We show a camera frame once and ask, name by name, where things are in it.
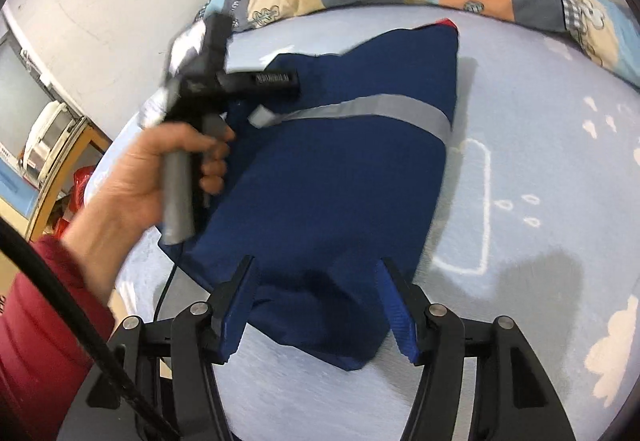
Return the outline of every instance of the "metal screw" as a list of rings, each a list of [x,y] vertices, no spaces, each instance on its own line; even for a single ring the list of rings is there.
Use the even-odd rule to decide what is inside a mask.
[[[515,322],[508,316],[498,316],[498,326],[502,329],[513,329]]]
[[[209,310],[209,306],[206,302],[196,302],[192,304],[189,311],[192,315],[204,315]]]
[[[137,316],[128,316],[122,321],[122,327],[125,329],[135,329],[140,324]]]
[[[442,304],[431,304],[429,306],[429,313],[433,316],[444,316],[447,314],[447,308]]]

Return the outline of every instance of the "red sleeve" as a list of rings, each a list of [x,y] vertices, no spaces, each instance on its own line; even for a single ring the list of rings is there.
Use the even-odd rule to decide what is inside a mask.
[[[107,339],[113,316],[84,287],[68,251],[50,235],[33,247]],[[91,365],[65,323],[19,273],[0,315],[0,395],[32,439],[56,438]]]

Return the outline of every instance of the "blue cloth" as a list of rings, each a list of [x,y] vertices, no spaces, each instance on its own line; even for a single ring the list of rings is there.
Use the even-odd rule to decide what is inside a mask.
[[[453,120],[458,34],[446,25],[394,30],[342,56],[279,55],[297,70],[302,96],[276,113],[376,94],[399,94]],[[295,120],[255,129],[253,106],[227,121],[238,139],[226,189],[206,230],[163,246],[206,289],[228,280],[245,254],[260,267],[249,323],[345,370],[376,354],[388,323],[374,281],[380,257],[408,280],[417,267],[446,159],[434,135],[382,116]]]

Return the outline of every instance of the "bed sheet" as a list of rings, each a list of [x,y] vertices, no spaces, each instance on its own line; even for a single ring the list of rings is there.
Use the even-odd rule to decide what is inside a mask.
[[[342,52],[394,28],[449,17],[460,29],[458,106],[438,208],[415,276],[460,316],[512,316],[538,354],[579,441],[604,432],[640,373],[640,97],[569,41],[431,6],[368,6],[292,18],[236,34],[228,68],[280,52]],[[95,192],[139,130],[133,116],[98,165]],[[172,268],[149,230],[117,287],[150,321]],[[202,290],[179,281],[172,305]],[[473,360],[456,440],[466,439]],[[388,337],[347,373],[247,326],[216,367],[244,441],[400,439],[420,369]]]

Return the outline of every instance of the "forearm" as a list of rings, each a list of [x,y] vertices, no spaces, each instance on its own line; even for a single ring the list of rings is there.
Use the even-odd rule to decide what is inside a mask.
[[[98,192],[65,230],[62,243],[78,261],[86,288],[106,304],[131,248],[144,230],[122,214],[110,195]]]

